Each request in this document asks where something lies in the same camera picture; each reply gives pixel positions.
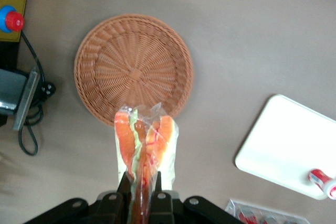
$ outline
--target red and white container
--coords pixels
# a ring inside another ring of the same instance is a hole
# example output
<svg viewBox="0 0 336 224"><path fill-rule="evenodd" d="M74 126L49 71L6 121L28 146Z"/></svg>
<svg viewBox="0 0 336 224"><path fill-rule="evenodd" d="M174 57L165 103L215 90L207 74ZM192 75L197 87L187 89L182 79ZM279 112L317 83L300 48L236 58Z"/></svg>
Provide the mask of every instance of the red and white container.
<svg viewBox="0 0 336 224"><path fill-rule="evenodd" d="M259 224L257 217L249 208L239 209L237 211L237 217L245 224Z"/></svg>
<svg viewBox="0 0 336 224"><path fill-rule="evenodd" d="M308 179L314 182L331 199L336 199L336 179L328 177L320 169L311 170Z"/></svg>

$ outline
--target wicker basket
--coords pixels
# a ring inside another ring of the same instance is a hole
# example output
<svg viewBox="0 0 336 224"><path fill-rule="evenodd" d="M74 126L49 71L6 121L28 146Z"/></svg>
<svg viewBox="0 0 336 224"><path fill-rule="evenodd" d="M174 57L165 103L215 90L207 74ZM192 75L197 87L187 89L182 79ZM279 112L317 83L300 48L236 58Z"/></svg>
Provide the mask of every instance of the wicker basket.
<svg viewBox="0 0 336 224"><path fill-rule="evenodd" d="M127 14L101 22L75 59L75 83L87 109L113 126L124 104L161 102L176 116L190 95L193 66L181 37L160 20Z"/></svg>

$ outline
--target white cutting board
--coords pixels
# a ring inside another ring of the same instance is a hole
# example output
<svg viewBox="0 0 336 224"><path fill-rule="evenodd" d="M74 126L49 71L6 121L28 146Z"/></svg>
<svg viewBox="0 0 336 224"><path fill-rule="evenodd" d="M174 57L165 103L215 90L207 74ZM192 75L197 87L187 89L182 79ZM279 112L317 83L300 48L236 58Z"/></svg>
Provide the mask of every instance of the white cutting board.
<svg viewBox="0 0 336 224"><path fill-rule="evenodd" d="M314 199L327 196L307 174L336 178L336 122L283 95L269 99L236 157L240 170Z"/></svg>

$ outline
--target screw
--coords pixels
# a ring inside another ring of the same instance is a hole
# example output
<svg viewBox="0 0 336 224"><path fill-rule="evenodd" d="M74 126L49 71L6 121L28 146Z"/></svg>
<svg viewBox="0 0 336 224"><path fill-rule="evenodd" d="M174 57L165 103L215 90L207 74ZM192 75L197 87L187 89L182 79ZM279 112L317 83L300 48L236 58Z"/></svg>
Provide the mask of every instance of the screw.
<svg viewBox="0 0 336 224"><path fill-rule="evenodd" d="M76 208L76 207L80 207L81 205L82 205L82 201L77 201L77 202L72 204L72 207Z"/></svg>
<svg viewBox="0 0 336 224"><path fill-rule="evenodd" d="M109 200L115 200L117 198L117 196L115 194L112 194L110 197L109 197Z"/></svg>
<svg viewBox="0 0 336 224"><path fill-rule="evenodd" d="M191 199L189 200L189 203L190 203L191 205L197 205L197 204L198 204L198 200L195 199L195 198L191 198Z"/></svg>
<svg viewBox="0 0 336 224"><path fill-rule="evenodd" d="M159 194L157 195L157 197L158 197L159 199L164 199L164 198L166 197L166 194L164 194L164 193L159 193Z"/></svg>

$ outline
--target plastic bag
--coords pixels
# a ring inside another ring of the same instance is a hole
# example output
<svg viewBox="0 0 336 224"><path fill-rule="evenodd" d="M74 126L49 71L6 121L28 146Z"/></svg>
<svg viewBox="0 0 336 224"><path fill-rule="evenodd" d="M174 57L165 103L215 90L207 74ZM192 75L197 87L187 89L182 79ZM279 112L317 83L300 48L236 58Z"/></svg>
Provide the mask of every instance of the plastic bag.
<svg viewBox="0 0 336 224"><path fill-rule="evenodd" d="M123 106L114 118L114 131L119 182L125 171L132 181L128 223L148 223L158 171L162 189L172 189L179 128L159 103L151 109Z"/></svg>

